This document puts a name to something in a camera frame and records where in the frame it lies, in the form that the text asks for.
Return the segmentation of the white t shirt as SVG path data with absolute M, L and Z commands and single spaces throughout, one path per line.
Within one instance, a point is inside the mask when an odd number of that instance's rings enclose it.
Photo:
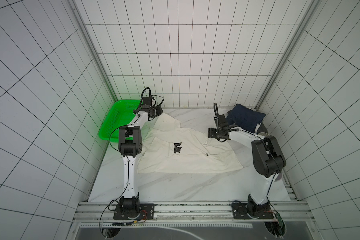
M 180 121 L 162 114 L 143 140 L 138 173 L 218 174 L 242 168 L 228 143 L 182 128 Z

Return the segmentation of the green plastic basket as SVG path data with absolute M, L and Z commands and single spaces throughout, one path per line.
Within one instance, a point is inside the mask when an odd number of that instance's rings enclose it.
M 133 110 L 137 109 L 139 103 L 140 100 L 120 100 L 114 103 L 102 123 L 99 130 L 99 138 L 104 141 L 111 140 L 111 142 L 117 143 L 118 130 L 113 134 L 112 132 L 120 126 L 130 124 L 136 116 Z

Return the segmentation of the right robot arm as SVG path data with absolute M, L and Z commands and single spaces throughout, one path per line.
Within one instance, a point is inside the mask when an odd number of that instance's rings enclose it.
M 257 219 L 271 209 L 269 193 L 273 182 L 286 166 L 286 159 L 274 136 L 263 136 L 229 125 L 224 115 L 216 115 L 214 121 L 216 127 L 208 131 L 210 139 L 235 141 L 252 151 L 253 167 L 258 176 L 255 177 L 255 188 L 248 196 L 246 212 Z

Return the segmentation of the folded navy t shirt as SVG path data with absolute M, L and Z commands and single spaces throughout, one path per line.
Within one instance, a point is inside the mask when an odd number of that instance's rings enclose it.
M 266 114 L 256 112 L 243 105 L 236 104 L 235 107 L 228 112 L 227 122 L 229 125 L 236 125 L 245 131 L 255 133 L 257 127 L 263 122 Z

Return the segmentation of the aluminium mounting rail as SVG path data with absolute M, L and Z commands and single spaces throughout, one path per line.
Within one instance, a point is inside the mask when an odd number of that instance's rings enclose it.
M 142 203 L 136 213 L 121 213 L 116 204 L 79 203 L 73 222 L 81 227 L 237 227 L 251 223 L 311 222 L 314 216 L 306 202 L 272 202 L 271 209 L 251 218 L 244 203 L 156 202 Z

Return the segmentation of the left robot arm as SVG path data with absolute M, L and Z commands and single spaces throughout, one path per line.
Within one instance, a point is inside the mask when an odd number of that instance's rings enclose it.
M 124 185 L 118 205 L 123 212 L 139 213 L 139 190 L 135 184 L 137 157 L 143 149 L 142 128 L 148 121 L 163 113 L 161 104 L 153 96 L 141 97 L 137 109 L 133 110 L 134 118 L 130 123 L 118 128 L 118 152 L 123 157 Z

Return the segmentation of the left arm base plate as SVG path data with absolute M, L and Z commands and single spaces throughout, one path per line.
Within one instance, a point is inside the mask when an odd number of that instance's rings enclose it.
M 139 209 L 121 207 L 120 204 L 114 210 L 114 220 L 142 221 L 154 218 L 155 204 L 140 204 Z

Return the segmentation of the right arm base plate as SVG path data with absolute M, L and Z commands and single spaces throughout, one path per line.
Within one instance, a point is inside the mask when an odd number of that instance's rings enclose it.
M 274 214 L 271 211 L 270 203 L 267 202 L 262 205 L 248 202 L 241 203 L 234 201 L 231 204 L 233 218 L 236 220 L 272 220 Z

